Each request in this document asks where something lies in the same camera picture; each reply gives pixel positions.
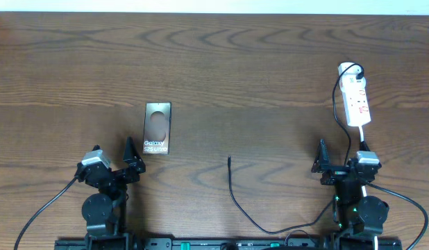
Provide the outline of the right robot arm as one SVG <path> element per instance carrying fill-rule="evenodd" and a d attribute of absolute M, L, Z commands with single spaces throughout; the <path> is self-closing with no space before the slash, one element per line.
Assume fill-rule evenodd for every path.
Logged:
<path fill-rule="evenodd" d="M 335 188 L 333 220 L 339 225 L 337 232 L 325 237 L 326 248 L 378 248 L 378 236 L 383 232 L 389 206 L 378 197 L 369 196 L 365 183 L 374 181 L 380 168 L 377 155 L 365 142 L 360 143 L 356 157 L 345 165 L 334 165 L 324 140 L 319 141 L 311 172 L 321 173 L 320 183 Z"/>

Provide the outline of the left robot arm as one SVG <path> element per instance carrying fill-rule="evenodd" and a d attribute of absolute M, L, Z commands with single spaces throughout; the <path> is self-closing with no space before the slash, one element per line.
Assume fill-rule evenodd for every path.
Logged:
<path fill-rule="evenodd" d="M 84 201 L 81 208 L 87 229 L 86 249 L 144 248 L 142 241 L 126 229 L 128 185 L 138 182 L 140 174 L 146 171 L 131 137 L 127 138 L 123 161 L 126 168 L 112 170 L 109 158 L 96 145 L 77 164 L 74 175 L 77 181 L 98 190 Z"/>

